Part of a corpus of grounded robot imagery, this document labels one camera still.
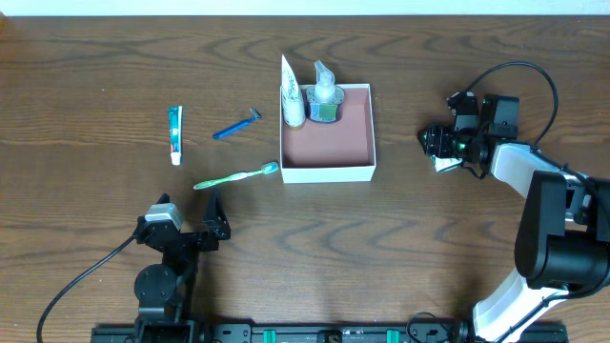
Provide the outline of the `green white soap packet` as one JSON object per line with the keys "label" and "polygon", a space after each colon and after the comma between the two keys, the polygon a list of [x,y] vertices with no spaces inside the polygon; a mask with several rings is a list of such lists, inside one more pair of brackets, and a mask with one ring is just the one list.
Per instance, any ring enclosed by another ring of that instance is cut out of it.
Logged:
{"label": "green white soap packet", "polygon": [[437,173],[448,172],[462,166],[461,158],[439,158],[432,156],[431,160]]}

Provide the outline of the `teal Colgate toothpaste tube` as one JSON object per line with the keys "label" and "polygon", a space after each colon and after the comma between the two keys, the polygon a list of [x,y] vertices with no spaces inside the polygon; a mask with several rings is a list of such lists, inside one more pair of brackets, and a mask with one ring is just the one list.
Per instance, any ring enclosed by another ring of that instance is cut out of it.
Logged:
{"label": "teal Colgate toothpaste tube", "polygon": [[171,141],[170,157],[174,166],[180,166],[182,163],[182,117],[182,106],[168,108]]}

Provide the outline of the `clear soap pump bottle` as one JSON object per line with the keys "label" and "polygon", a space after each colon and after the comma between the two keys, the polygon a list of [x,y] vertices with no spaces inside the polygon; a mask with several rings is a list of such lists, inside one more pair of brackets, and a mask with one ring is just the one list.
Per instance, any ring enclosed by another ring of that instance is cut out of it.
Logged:
{"label": "clear soap pump bottle", "polygon": [[308,119],[321,124],[339,120],[338,110],[345,99],[344,90],[336,84],[336,78],[320,60],[314,62],[316,83],[306,90]]}

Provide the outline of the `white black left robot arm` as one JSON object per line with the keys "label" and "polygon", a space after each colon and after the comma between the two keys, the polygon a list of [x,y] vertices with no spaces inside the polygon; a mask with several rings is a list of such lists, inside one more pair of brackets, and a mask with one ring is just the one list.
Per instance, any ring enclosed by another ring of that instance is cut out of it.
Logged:
{"label": "white black left robot arm", "polygon": [[231,227],[219,192],[213,190],[199,232],[182,232],[183,216],[167,194],[138,218],[135,241],[162,254],[162,261],[142,270],[134,281],[139,301],[134,333],[127,342],[197,342],[201,324],[188,319],[199,255],[214,252],[231,238]]}

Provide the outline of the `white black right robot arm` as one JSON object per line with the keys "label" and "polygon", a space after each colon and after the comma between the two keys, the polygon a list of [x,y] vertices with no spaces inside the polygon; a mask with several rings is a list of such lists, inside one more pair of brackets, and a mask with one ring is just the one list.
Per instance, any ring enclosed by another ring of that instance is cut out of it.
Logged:
{"label": "white black right robot arm", "polygon": [[518,140],[519,100],[470,91],[447,100],[455,121],[417,139],[437,172],[479,165],[525,200],[515,268],[448,333],[452,342],[517,342],[553,306],[609,285],[609,183],[571,170]]}

